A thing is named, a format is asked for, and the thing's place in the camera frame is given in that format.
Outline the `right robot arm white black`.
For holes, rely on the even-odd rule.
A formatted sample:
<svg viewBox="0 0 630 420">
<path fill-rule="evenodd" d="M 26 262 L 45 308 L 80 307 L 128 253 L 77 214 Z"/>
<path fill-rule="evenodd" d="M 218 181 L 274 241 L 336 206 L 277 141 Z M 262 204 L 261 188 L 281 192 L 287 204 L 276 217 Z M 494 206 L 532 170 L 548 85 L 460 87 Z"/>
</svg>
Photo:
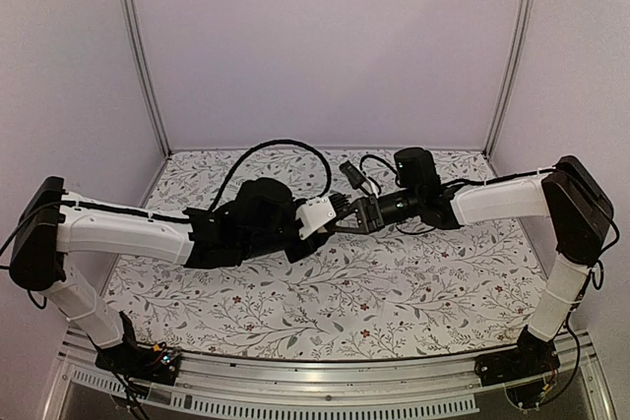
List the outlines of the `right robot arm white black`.
<svg viewBox="0 0 630 420">
<path fill-rule="evenodd" d="M 441 181 L 430 151 L 394 155 L 400 191 L 359 198 L 337 210 L 325 226 L 331 232 L 367 235 L 417 217 L 428 226 L 454 230 L 475 223 L 540 216 L 550 219 L 556 258 L 537 307 L 527 324 L 530 336 L 509 356 L 519 377 L 543 365 L 543 342 L 555 338 L 587 284 L 590 270 L 619 239 L 611 201 L 573 155 L 547 169 L 486 181 Z"/>
</svg>

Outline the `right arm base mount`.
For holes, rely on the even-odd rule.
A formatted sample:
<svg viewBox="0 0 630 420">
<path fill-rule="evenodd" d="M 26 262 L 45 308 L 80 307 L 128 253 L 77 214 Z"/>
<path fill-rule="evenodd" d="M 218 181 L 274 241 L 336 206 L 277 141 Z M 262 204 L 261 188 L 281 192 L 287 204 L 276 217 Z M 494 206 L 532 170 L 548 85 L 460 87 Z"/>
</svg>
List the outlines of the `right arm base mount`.
<svg viewBox="0 0 630 420">
<path fill-rule="evenodd" d="M 515 347 L 474 359 L 474 372 L 484 387 L 550 373 L 559 367 L 554 342 L 539 339 L 528 327 L 521 331 Z"/>
</svg>

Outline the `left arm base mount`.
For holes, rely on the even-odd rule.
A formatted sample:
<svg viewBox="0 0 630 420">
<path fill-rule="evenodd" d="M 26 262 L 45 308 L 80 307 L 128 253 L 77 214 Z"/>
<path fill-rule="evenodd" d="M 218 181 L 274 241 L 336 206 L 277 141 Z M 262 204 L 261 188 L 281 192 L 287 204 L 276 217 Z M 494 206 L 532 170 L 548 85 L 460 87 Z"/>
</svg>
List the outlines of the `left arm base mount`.
<svg viewBox="0 0 630 420">
<path fill-rule="evenodd" d="M 181 349 L 160 342 L 144 346 L 137 342 L 131 320 L 119 313 L 123 334 L 113 347 L 98 348 L 95 365 L 121 377 L 173 386 L 181 365 Z"/>
</svg>

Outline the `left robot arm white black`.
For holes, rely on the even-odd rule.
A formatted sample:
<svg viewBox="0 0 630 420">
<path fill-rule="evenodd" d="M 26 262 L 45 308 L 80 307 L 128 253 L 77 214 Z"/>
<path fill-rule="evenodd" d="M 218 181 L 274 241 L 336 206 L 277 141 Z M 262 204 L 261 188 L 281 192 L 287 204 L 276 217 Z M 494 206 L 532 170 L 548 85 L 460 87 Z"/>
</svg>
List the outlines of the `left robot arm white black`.
<svg viewBox="0 0 630 420">
<path fill-rule="evenodd" d="M 245 182 L 236 198 L 211 210 L 172 214 L 88 200 L 65 190 L 63 179 L 44 180 L 20 217 L 6 246 L 9 275 L 21 288 L 38 292 L 79 326 L 126 375 L 146 367 L 134 331 L 112 312 L 71 265 L 67 254 L 104 253 L 145 257 L 195 270 L 240 266 L 285 252 L 294 262 L 326 240 L 324 227 L 336 216 L 328 197 L 297 200 L 281 182 Z"/>
</svg>

